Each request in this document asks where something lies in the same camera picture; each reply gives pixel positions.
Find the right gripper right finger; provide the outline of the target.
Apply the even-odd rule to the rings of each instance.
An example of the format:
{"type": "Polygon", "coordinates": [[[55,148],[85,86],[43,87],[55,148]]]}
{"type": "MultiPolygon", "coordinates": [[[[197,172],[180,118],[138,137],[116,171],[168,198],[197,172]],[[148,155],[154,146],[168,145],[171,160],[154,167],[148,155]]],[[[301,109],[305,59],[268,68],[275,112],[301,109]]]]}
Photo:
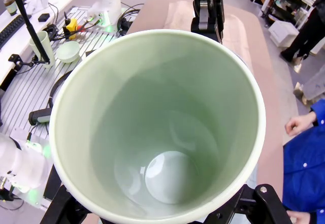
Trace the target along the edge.
{"type": "Polygon", "coordinates": [[[269,184],[261,184],[254,189],[243,185],[225,204],[211,212],[203,224],[230,224],[235,214],[245,215],[251,224],[292,224],[269,184]]]}

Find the beige cloth mat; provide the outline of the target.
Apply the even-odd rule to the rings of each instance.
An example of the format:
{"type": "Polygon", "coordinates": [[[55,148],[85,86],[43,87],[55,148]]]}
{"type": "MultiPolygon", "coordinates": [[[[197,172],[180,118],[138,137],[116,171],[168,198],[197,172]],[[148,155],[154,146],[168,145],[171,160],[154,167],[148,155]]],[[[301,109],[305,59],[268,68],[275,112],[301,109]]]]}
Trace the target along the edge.
{"type": "MultiPolygon", "coordinates": [[[[164,28],[190,31],[193,18],[194,11],[190,2],[170,3],[164,28]]],[[[233,14],[225,14],[222,44],[238,55],[251,71],[253,70],[244,24],[233,14]]]]}

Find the pale green cup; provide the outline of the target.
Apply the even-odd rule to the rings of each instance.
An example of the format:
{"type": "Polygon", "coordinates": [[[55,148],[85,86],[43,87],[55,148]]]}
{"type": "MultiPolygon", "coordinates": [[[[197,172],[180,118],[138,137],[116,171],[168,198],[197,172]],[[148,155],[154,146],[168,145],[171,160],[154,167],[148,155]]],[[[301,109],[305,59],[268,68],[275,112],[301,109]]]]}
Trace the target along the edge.
{"type": "MultiPolygon", "coordinates": [[[[48,37],[48,33],[44,30],[40,31],[37,33],[37,36],[50,60],[50,64],[44,64],[43,67],[46,69],[51,68],[53,65],[55,65],[55,56],[53,53],[53,49],[51,47],[50,44],[50,40],[48,37]]],[[[34,51],[35,55],[37,56],[38,60],[44,60],[43,58],[41,58],[41,54],[39,52],[39,50],[37,49],[34,41],[32,39],[29,40],[29,45],[31,46],[32,50],[34,51]]]]}
{"type": "Polygon", "coordinates": [[[155,29],[82,60],[56,95],[55,168],[72,196],[116,224],[186,224],[247,181],[266,110],[247,65],[222,44],[155,29]]]}

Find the person's right forearm blue sleeve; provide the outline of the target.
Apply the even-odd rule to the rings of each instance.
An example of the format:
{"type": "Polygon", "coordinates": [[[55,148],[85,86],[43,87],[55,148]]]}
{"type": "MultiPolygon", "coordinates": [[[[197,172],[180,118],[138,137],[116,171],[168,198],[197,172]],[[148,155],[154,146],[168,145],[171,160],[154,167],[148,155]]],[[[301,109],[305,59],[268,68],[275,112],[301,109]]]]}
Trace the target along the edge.
{"type": "Polygon", "coordinates": [[[311,112],[316,114],[314,126],[325,125],[325,99],[321,99],[311,106],[311,112]]]}

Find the person's left forearm blue sleeve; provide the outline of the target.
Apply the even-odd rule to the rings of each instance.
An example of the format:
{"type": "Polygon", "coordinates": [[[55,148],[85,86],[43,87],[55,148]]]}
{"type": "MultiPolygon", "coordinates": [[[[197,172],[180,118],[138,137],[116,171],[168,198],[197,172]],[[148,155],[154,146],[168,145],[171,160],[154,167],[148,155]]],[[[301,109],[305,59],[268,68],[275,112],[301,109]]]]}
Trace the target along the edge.
{"type": "Polygon", "coordinates": [[[325,224],[325,208],[310,213],[310,224],[325,224]]]}

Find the person's left hand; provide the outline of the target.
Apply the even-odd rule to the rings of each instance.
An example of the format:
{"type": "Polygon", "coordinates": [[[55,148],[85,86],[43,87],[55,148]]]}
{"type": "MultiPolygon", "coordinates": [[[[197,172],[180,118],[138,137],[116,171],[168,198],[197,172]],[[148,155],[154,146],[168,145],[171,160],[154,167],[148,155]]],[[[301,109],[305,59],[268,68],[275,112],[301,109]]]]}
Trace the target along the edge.
{"type": "Polygon", "coordinates": [[[308,212],[286,211],[292,224],[317,224],[316,214],[308,212]]]}

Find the white storage box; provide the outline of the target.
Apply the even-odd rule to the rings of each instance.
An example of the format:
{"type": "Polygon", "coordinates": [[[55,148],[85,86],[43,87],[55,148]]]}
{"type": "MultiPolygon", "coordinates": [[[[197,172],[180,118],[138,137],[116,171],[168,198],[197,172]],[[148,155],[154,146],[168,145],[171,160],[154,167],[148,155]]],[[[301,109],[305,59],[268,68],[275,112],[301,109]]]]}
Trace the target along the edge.
{"type": "Polygon", "coordinates": [[[279,48],[288,48],[299,34],[299,31],[290,23],[275,21],[269,28],[270,39],[279,48]]]}

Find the black grey handheld device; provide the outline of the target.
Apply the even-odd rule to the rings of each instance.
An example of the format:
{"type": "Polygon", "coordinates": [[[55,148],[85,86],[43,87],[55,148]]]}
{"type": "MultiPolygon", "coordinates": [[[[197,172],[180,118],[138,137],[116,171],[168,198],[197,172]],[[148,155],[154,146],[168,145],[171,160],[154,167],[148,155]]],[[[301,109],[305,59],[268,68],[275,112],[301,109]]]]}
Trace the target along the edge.
{"type": "Polygon", "coordinates": [[[52,111],[51,108],[45,108],[45,109],[30,112],[28,116],[28,121],[30,125],[49,122],[51,111],[52,111]]]}

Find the person in dark camo jacket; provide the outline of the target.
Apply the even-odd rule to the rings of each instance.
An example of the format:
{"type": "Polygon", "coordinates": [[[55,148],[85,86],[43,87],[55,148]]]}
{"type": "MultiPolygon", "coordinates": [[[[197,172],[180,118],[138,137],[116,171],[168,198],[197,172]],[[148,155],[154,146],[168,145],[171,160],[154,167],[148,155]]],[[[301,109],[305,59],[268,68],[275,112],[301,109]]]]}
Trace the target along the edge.
{"type": "Polygon", "coordinates": [[[300,29],[292,44],[280,52],[280,56],[293,65],[299,65],[310,50],[325,37],[325,0],[316,0],[308,20],[300,29]]]}

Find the aluminium slotted mounting plate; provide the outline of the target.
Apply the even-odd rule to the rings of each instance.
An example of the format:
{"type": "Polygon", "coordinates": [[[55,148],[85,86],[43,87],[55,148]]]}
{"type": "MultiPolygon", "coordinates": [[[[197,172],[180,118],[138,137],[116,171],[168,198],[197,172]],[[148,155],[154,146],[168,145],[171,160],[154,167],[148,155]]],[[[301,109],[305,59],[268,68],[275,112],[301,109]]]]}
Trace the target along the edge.
{"type": "Polygon", "coordinates": [[[85,59],[86,52],[96,50],[117,37],[118,33],[89,29],[76,38],[80,45],[80,58],[76,61],[63,63],[57,59],[49,69],[42,66],[35,66],[30,71],[23,69],[25,73],[13,79],[1,100],[3,125],[0,132],[11,137],[18,129],[28,133],[33,127],[28,121],[29,113],[46,108],[54,83],[85,59]]]}

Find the yellow emergency stop button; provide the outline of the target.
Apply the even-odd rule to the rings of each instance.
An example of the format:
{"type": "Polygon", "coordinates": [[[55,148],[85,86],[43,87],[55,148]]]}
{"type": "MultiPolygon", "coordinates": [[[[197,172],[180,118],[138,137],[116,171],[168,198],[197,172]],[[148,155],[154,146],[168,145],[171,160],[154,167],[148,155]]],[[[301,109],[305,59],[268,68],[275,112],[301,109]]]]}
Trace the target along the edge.
{"type": "Polygon", "coordinates": [[[77,26],[78,26],[77,19],[75,18],[70,19],[69,24],[67,24],[67,20],[66,20],[66,24],[63,27],[63,31],[66,39],[72,40],[76,37],[77,26]]]}

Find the pale green bowl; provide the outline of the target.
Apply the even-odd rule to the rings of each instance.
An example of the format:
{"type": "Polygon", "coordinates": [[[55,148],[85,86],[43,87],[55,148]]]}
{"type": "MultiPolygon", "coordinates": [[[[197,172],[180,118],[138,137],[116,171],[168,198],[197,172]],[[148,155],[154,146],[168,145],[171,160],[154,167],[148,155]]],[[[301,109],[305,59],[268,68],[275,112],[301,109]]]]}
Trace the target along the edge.
{"type": "Polygon", "coordinates": [[[62,44],[56,51],[56,57],[63,63],[72,63],[79,57],[80,45],[76,41],[62,44]]]}

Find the black pole clamp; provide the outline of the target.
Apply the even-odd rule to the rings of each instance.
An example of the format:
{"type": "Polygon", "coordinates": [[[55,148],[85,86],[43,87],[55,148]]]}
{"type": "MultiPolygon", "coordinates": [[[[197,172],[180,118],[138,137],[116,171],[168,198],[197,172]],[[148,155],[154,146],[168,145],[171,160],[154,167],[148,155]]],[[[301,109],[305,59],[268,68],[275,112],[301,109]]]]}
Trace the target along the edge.
{"type": "Polygon", "coordinates": [[[34,63],[33,62],[23,62],[20,55],[18,54],[12,54],[9,59],[9,62],[12,62],[15,64],[15,68],[21,69],[23,66],[28,66],[28,67],[33,67],[34,63]]]}

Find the black keyboard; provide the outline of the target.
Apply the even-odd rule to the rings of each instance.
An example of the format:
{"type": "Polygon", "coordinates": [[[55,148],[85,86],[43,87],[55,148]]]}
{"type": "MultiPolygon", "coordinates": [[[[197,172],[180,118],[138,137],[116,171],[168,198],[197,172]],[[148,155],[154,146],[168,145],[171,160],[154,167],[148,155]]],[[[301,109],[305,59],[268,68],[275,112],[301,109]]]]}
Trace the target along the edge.
{"type": "Polygon", "coordinates": [[[18,15],[0,32],[0,50],[5,46],[7,41],[20,30],[25,24],[22,15],[18,15]]]}

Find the iced coffee cup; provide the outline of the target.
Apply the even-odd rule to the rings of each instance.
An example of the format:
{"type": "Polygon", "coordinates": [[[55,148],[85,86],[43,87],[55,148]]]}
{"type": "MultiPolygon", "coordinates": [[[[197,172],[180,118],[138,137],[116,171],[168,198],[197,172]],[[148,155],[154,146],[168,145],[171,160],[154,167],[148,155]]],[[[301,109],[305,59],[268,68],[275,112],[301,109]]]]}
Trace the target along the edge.
{"type": "Polygon", "coordinates": [[[15,0],[2,0],[5,7],[6,7],[6,10],[8,11],[8,13],[11,15],[11,16],[14,16],[16,15],[17,13],[17,5],[16,5],[16,2],[15,0]]]}

